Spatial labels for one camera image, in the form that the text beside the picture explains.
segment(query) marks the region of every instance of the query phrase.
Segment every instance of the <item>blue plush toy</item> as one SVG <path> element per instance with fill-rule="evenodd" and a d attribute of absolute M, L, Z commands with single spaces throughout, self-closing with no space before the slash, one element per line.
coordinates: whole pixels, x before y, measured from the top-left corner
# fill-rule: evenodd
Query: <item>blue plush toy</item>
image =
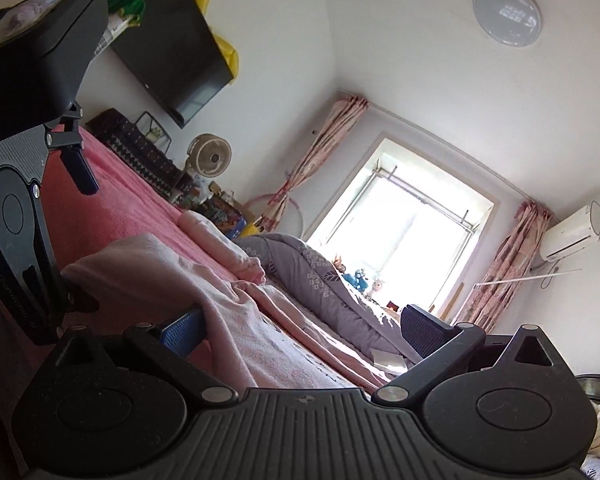
<path fill-rule="evenodd" d="M 363 269 L 358 269 L 356 272 L 354 272 L 353 276 L 347 273 L 343 274 L 342 277 L 360 293 L 363 293 L 369 286 L 365 280 L 366 276 Z"/>

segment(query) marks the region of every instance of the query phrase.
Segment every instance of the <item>rolled pink blanket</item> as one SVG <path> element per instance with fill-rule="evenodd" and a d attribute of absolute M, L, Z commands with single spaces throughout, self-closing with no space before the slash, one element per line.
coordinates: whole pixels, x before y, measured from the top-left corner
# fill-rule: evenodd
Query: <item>rolled pink blanket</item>
<path fill-rule="evenodd" d="M 238 279 L 256 285 L 265 282 L 260 260 L 247 256 L 247 253 L 224 236 L 208 218 L 193 211 L 185 211 L 178 218 L 178 227 Z"/>

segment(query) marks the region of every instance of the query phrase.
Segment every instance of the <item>pink floral curtain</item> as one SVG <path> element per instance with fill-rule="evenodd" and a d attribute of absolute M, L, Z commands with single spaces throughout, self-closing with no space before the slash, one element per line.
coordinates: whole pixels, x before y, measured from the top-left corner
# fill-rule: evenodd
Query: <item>pink floral curtain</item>
<path fill-rule="evenodd" d="M 369 102 L 357 96 L 340 99 L 333 105 L 311 148 L 298 162 L 285 185 L 269 200 L 268 207 L 258 223 L 266 232 L 273 231 L 280 224 L 289 202 L 289 193 L 318 171 L 368 108 Z"/>
<path fill-rule="evenodd" d="M 516 214 L 518 221 L 504 240 L 483 282 L 523 278 L 540 247 L 542 235 L 549 227 L 552 213 L 531 200 L 524 202 Z M 490 332 L 511 302 L 521 282 L 476 287 L 453 324 L 464 321 Z"/>

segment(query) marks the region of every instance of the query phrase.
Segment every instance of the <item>wall-mounted television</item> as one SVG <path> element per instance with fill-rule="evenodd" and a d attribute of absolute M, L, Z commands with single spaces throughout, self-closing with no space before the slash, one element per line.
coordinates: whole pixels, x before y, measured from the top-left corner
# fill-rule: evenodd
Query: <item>wall-mounted television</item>
<path fill-rule="evenodd" d="M 145 1 L 141 25 L 112 47 L 183 128 L 233 76 L 195 0 Z"/>

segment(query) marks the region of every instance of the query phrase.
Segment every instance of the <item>silver screw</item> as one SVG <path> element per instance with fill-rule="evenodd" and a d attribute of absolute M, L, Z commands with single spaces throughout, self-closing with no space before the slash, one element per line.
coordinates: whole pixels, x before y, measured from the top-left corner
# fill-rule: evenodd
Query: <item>silver screw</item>
<path fill-rule="evenodd" d="M 234 393 L 224 386 L 212 386 L 202 392 L 202 398 L 206 402 L 212 402 L 214 404 L 220 404 L 221 402 L 227 402 L 234 398 Z"/>
<path fill-rule="evenodd" d="M 401 386 L 384 386 L 376 393 L 385 402 L 402 402 L 409 397 L 408 391 Z"/>

